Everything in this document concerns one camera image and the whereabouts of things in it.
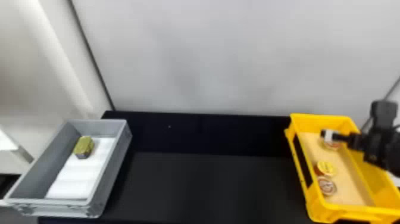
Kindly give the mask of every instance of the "white wall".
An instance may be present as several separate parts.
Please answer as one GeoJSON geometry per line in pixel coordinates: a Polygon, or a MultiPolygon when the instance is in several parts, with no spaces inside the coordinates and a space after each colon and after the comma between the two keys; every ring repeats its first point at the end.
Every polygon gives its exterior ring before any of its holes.
{"type": "Polygon", "coordinates": [[[345,114],[400,71],[390,0],[73,1],[119,110],[345,114]]]}
{"type": "Polygon", "coordinates": [[[39,1],[0,1],[0,124],[34,157],[63,120],[110,109],[67,7],[52,8],[62,26],[39,1]]]}

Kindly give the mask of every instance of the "yellow plastic crate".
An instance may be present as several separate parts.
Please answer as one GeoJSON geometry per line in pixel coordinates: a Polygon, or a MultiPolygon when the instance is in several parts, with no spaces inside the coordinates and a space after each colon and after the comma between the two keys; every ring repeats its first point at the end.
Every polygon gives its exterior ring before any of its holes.
{"type": "MultiPolygon", "coordinates": [[[[393,223],[400,219],[400,192],[392,183],[388,174],[375,166],[363,161],[363,154],[349,150],[345,145],[341,149],[342,155],[349,161],[353,175],[359,179],[366,197],[370,199],[368,205],[339,204],[328,202],[322,195],[314,173],[313,163],[304,150],[307,143],[299,136],[302,133],[320,133],[321,129],[336,129],[341,134],[358,132],[350,117],[325,116],[312,114],[291,114],[291,123],[285,130],[290,150],[300,178],[305,197],[306,209],[311,220],[315,222],[333,223],[338,219],[369,221],[370,223],[393,223]]],[[[336,183],[338,192],[340,184],[336,183]]]]}

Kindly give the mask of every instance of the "white foam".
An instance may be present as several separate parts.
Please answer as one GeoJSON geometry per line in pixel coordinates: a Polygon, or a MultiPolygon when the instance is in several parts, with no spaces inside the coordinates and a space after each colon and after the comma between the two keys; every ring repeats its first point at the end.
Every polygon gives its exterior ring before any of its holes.
{"type": "Polygon", "coordinates": [[[95,147],[89,158],[80,160],[72,153],[50,186],[45,198],[85,199],[89,197],[115,141],[115,138],[92,139],[95,147]]]}

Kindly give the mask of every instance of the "gray wall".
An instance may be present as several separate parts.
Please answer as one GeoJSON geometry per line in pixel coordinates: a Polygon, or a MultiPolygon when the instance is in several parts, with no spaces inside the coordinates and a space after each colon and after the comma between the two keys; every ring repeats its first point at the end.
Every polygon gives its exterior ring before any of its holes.
{"type": "Polygon", "coordinates": [[[400,71],[400,1],[73,1],[118,110],[346,114],[400,71]]]}

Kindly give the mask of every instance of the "small box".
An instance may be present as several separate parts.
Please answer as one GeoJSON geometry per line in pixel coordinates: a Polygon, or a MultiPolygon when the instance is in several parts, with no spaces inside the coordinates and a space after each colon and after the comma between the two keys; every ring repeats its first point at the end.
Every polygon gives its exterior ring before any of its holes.
{"type": "Polygon", "coordinates": [[[74,154],[78,159],[88,158],[94,146],[95,143],[90,136],[82,136],[76,142],[74,154]]]}

